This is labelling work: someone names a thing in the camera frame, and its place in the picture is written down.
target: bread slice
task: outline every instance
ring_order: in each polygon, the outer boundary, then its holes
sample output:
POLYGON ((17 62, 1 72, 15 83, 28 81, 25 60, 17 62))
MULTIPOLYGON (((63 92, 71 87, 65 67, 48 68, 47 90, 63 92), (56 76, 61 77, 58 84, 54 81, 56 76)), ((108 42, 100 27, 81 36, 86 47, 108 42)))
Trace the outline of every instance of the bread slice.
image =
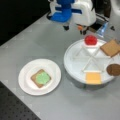
POLYGON ((116 40, 110 40, 100 47, 100 49, 108 56, 114 57, 120 52, 120 47, 116 40))
POLYGON ((39 88, 41 88, 51 80, 51 77, 43 69, 41 69, 37 73, 35 73, 34 75, 31 76, 31 80, 39 88))

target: round white tray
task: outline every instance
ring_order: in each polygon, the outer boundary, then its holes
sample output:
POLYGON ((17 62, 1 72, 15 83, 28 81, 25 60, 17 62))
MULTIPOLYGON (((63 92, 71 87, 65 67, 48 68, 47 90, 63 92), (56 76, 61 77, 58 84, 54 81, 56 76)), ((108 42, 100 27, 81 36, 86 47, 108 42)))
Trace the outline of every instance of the round white tray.
POLYGON ((111 63, 120 63, 119 55, 113 58, 106 56, 99 47, 105 41, 99 40, 95 46, 87 46, 84 40, 73 43, 65 52, 64 66, 75 80, 86 83, 86 72, 100 72, 101 82, 105 84, 114 77, 108 75, 106 67, 111 63))

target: green food item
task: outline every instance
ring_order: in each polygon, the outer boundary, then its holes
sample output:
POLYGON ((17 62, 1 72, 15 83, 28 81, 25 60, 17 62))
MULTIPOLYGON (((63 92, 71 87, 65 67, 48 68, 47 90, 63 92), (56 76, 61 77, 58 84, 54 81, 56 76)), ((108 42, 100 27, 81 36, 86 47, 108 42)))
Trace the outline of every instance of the green food item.
POLYGON ((36 75, 36 82, 45 85, 50 80, 50 76, 46 72, 36 75))

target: yellow cheese slice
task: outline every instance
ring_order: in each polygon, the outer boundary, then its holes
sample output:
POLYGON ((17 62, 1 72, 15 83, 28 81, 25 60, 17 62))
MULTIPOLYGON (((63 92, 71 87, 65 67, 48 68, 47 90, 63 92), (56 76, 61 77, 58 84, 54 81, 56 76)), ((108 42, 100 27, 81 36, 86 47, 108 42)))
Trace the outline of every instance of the yellow cheese slice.
POLYGON ((98 72, 86 73, 86 83, 91 84, 91 85, 102 84, 100 73, 98 73, 98 72))

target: gray table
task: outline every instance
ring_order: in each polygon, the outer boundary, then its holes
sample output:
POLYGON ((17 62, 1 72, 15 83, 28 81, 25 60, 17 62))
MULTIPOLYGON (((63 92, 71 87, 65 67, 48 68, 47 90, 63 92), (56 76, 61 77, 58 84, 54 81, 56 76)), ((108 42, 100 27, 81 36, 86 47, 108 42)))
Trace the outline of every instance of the gray table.
POLYGON ((74 25, 69 31, 42 17, 0 47, 0 80, 42 120, 120 120, 119 77, 102 89, 77 88, 66 73, 66 49, 83 38, 74 25), (59 86, 44 96, 30 96, 18 85, 22 67, 34 59, 55 61, 62 72, 59 86))

